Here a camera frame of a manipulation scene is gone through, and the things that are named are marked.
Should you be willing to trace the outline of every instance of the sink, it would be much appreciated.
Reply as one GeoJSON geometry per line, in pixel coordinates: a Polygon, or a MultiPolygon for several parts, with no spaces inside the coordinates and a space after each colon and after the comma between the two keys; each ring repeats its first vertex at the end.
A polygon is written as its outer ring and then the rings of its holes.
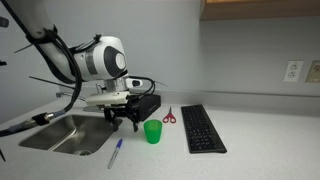
{"type": "Polygon", "coordinates": [[[69,115],[23,140],[19,145],[85,156],[96,152],[112,133],[113,128],[104,117],[69,115]]]}

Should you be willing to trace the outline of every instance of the red scissor handle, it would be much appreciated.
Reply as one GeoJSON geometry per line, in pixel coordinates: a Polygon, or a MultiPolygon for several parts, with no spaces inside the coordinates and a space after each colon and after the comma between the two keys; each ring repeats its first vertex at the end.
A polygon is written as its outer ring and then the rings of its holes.
{"type": "Polygon", "coordinates": [[[162,120],[164,123],[168,123],[169,121],[171,123],[176,123],[176,118],[173,116],[173,114],[169,113],[168,115],[166,115],[166,117],[163,118],[162,120]]]}

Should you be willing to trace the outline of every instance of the green cup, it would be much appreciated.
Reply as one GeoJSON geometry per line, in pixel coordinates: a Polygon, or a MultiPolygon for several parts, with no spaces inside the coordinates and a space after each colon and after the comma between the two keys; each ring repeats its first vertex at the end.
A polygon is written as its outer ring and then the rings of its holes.
{"type": "Polygon", "coordinates": [[[144,133],[150,144],[157,144],[160,141],[162,122],[156,119],[144,123],[144,133]]]}

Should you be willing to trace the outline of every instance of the wooden cabinet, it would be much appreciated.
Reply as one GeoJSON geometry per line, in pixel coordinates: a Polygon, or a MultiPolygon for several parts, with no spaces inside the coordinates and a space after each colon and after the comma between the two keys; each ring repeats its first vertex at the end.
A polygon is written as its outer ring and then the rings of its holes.
{"type": "Polygon", "coordinates": [[[201,21],[320,16],[320,0],[202,0],[201,21]]]}

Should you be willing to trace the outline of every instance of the sink drain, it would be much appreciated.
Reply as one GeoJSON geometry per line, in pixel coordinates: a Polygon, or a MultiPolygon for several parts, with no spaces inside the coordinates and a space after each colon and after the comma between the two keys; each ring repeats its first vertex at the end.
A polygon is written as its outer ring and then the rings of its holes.
{"type": "Polygon", "coordinates": [[[79,156],[88,156],[88,155],[92,154],[92,151],[90,151],[90,150],[79,150],[79,151],[76,151],[73,154],[79,155],[79,156]]]}

